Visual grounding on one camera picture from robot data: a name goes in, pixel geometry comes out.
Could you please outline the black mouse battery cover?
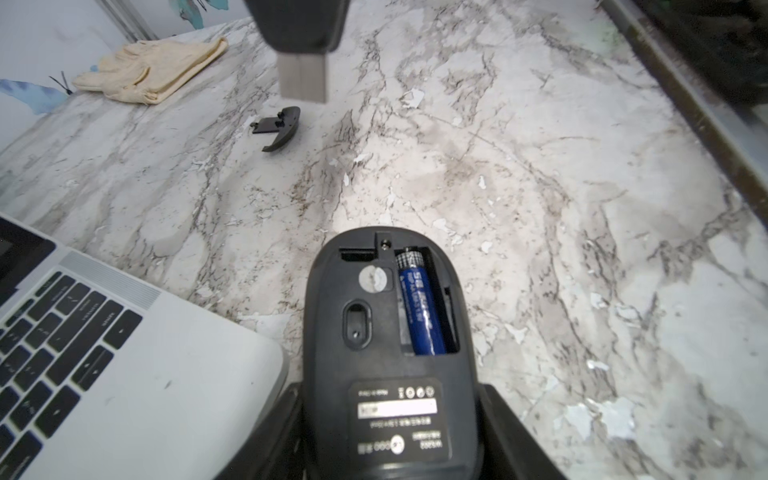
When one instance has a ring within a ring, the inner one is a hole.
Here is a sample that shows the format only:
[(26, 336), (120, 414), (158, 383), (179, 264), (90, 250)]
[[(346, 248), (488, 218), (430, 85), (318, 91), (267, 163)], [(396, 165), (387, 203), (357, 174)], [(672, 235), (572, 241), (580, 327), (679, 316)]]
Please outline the black mouse battery cover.
[(250, 124), (253, 134), (276, 133), (270, 145), (264, 146), (265, 153), (275, 152), (284, 147), (296, 134), (300, 123), (301, 109), (289, 106), (280, 110), (274, 117), (266, 117)]

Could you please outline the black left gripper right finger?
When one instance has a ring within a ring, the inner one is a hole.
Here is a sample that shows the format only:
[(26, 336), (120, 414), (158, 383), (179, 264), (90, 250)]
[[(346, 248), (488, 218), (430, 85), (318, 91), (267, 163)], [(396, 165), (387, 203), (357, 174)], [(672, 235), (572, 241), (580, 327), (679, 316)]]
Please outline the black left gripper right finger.
[(494, 386), (480, 384), (478, 400), (483, 444), (480, 479), (566, 479)]

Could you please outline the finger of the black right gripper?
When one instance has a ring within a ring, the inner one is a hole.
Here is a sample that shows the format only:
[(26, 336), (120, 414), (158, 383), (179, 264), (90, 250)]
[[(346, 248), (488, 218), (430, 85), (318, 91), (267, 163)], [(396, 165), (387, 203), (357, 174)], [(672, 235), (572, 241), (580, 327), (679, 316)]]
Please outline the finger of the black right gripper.
[(265, 42), (279, 53), (327, 54), (341, 41), (349, 0), (245, 0)]

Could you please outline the black wireless mouse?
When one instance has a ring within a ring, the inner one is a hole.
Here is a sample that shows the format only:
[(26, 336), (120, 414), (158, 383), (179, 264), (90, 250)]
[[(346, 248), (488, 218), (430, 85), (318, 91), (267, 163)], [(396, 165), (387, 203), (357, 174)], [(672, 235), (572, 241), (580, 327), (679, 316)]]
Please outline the black wireless mouse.
[[(447, 353), (415, 355), (396, 255), (423, 255)], [(426, 236), (363, 227), (332, 238), (309, 273), (303, 416), (311, 479), (476, 479), (477, 369), (459, 277)]]

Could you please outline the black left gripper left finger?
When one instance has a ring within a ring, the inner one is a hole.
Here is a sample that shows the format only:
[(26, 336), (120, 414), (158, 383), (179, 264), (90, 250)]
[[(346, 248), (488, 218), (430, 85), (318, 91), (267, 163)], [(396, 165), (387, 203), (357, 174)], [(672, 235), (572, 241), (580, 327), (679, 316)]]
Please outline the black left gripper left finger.
[(290, 384), (216, 480), (303, 478), (301, 384)]

